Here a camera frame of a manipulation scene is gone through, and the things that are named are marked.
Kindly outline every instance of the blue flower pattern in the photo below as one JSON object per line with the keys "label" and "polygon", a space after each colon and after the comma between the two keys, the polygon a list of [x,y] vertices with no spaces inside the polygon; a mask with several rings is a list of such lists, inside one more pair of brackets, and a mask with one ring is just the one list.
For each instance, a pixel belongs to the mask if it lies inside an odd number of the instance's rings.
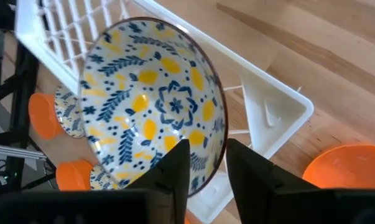
{"label": "blue flower pattern", "polygon": [[89,55],[88,57],[90,58],[91,62],[94,62],[97,64],[104,62],[103,57],[97,54]]}
{"label": "blue flower pattern", "polygon": [[109,165],[110,163],[114,162],[114,156],[107,155],[101,160],[101,163],[103,165]]}
{"label": "blue flower pattern", "polygon": [[178,114],[179,114],[179,111],[183,109],[182,101],[176,100],[176,98],[174,98],[173,102],[170,102],[169,105],[172,107],[171,111],[176,111],[176,113]]}
{"label": "blue flower pattern", "polygon": [[85,115],[88,115],[88,114],[95,114],[96,109],[94,106],[86,106],[83,108],[82,111],[85,113]]}

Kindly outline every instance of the patterned saucer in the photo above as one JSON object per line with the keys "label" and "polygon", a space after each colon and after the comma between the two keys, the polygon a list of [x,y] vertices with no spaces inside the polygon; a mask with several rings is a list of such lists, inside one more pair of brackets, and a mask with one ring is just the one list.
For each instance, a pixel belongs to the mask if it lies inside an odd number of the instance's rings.
{"label": "patterned saucer", "polygon": [[97,164],[90,172],[90,189],[92,190],[116,190],[118,184],[111,180],[101,165]]}
{"label": "patterned saucer", "polygon": [[150,17],[126,19],[93,44],[80,80],[86,135],[121,188],[190,140],[189,196],[219,168],[228,119],[219,78],[187,34]]}
{"label": "patterned saucer", "polygon": [[78,98],[63,85],[56,89],[55,112],[58,122],[68,135],[73,138],[85,136]]}

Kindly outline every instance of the dish rack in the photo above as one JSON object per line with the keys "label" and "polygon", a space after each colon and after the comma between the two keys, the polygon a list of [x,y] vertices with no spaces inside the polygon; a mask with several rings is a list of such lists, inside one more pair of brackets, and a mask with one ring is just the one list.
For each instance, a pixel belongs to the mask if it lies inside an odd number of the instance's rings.
{"label": "dish rack", "polygon": [[[16,36],[68,89],[78,95],[78,79],[90,45],[105,28],[128,17],[157,17],[188,33],[216,67],[220,55],[234,64],[243,90],[247,130],[254,151],[270,158],[313,113],[310,100],[249,63],[215,39],[153,0],[19,0]],[[233,198],[228,176],[218,172],[187,203],[204,223],[210,223]]]}

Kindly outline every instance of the blue and yellow bowl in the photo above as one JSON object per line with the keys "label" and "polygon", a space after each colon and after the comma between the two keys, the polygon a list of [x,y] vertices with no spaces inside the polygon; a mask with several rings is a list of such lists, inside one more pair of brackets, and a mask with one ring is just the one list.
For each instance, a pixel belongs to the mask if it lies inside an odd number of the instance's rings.
{"label": "blue and yellow bowl", "polygon": [[78,98],[65,86],[59,85],[55,94],[55,112],[63,130],[73,138],[85,136]]}
{"label": "blue and yellow bowl", "polygon": [[165,21],[136,17],[93,44],[80,80],[86,136],[101,165],[123,188],[190,140],[190,191],[200,191],[225,152],[228,119],[209,58]]}

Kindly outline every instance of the orange bowl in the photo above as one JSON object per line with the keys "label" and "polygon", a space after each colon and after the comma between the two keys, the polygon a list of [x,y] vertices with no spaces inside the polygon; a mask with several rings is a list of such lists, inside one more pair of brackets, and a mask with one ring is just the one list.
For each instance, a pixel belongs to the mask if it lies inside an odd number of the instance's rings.
{"label": "orange bowl", "polygon": [[93,165],[83,159],[63,162],[57,166],[56,181],[61,191],[90,190],[90,171]]}
{"label": "orange bowl", "polygon": [[55,97],[53,95],[34,93],[28,104],[31,125],[37,134],[46,140],[64,133],[55,114]]}
{"label": "orange bowl", "polygon": [[340,146],[315,158],[303,173],[319,188],[375,189],[375,146]]}

